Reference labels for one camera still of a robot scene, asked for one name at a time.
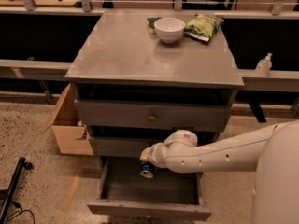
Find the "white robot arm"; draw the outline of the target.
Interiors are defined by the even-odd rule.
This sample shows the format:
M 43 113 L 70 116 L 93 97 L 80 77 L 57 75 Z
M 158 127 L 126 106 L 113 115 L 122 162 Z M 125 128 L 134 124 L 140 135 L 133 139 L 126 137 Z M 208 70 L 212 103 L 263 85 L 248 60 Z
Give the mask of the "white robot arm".
M 299 224 L 299 121 L 199 145 L 178 130 L 145 148 L 140 160 L 176 173 L 255 172 L 251 224 Z

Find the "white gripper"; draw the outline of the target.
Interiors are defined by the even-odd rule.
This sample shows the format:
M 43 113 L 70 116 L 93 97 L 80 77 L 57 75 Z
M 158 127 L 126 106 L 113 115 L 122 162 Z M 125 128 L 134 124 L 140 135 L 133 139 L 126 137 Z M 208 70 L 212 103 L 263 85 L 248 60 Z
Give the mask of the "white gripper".
M 159 168 L 166 168 L 165 158 L 168 152 L 168 145 L 164 143 L 157 143 L 151 147 L 145 148 L 140 154 L 140 160 L 143 162 L 149 161 L 154 166 Z

